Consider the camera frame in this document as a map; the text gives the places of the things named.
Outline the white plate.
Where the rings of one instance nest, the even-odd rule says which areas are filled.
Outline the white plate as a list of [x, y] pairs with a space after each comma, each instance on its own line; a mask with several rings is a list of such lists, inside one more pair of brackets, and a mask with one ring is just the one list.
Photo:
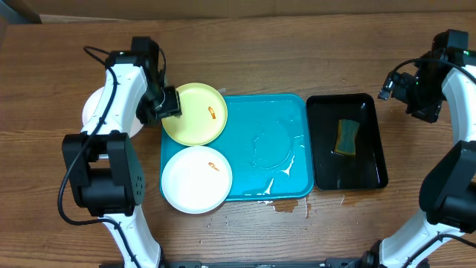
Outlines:
[[205, 146], [187, 147], [165, 165], [161, 191], [169, 204], [186, 214], [204, 214], [219, 207], [231, 191], [228, 160]]
[[[87, 125], [87, 123], [89, 122], [89, 120], [93, 116], [94, 111], [96, 110], [96, 107], [99, 103], [100, 97], [103, 93], [103, 89], [104, 89], [104, 87], [101, 87], [98, 90], [96, 90], [92, 95], [90, 95], [90, 97], [86, 101], [86, 103], [83, 107], [83, 112], [82, 112], [83, 126]], [[133, 137], [134, 135], [138, 134], [141, 131], [141, 129], [143, 128], [143, 126], [144, 125], [137, 118], [133, 118], [131, 131], [129, 132], [129, 136]]]

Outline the green and yellow sponge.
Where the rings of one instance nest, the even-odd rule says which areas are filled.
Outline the green and yellow sponge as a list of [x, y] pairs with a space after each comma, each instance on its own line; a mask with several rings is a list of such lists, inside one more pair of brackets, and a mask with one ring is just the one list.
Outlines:
[[344, 156], [354, 156], [356, 154], [356, 136], [359, 127], [360, 123], [357, 121], [339, 120], [333, 152]]

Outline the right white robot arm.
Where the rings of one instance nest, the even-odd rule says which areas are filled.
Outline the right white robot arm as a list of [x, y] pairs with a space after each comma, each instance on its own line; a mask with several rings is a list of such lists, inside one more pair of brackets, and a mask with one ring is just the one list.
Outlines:
[[405, 103], [415, 118], [434, 123], [448, 104], [454, 145], [424, 178], [418, 212], [351, 267], [427, 267], [428, 256], [450, 240], [474, 246], [463, 239], [475, 231], [475, 52], [468, 45], [467, 32], [448, 29], [410, 61], [415, 74], [387, 75], [378, 97]]

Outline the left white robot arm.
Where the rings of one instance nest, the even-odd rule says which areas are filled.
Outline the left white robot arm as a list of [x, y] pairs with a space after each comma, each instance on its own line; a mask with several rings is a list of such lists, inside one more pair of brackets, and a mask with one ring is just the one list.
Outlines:
[[133, 37], [128, 51], [110, 51], [100, 64], [106, 80], [94, 113], [78, 134], [62, 141], [67, 171], [58, 212], [73, 226], [104, 224], [124, 267], [162, 267], [161, 246], [141, 206], [145, 175], [129, 134], [134, 120], [156, 125], [179, 116], [179, 94], [166, 84], [166, 57], [148, 36]]

